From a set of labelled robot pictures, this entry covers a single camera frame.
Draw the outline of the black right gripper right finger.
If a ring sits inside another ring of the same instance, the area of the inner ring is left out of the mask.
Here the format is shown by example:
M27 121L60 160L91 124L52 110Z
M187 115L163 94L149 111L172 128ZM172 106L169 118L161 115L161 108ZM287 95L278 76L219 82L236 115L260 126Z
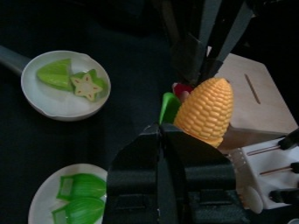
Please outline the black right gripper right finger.
M172 124L160 131L179 224L250 224L230 160Z

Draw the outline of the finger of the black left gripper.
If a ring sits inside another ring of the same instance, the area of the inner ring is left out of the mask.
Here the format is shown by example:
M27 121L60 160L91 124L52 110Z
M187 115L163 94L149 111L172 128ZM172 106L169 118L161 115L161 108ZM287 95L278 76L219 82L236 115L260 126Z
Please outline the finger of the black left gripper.
M165 33L171 41L172 67L181 82L196 86L212 28L220 11L221 0L161 0Z
M254 16L250 0L224 0L211 34L209 53L200 70L200 81L212 78L223 65Z

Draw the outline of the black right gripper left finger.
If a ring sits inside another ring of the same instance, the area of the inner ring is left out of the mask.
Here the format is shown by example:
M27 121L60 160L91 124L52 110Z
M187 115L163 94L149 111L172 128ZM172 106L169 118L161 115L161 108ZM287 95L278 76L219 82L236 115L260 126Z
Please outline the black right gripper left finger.
M157 224L159 125L119 151L107 172L104 224Z

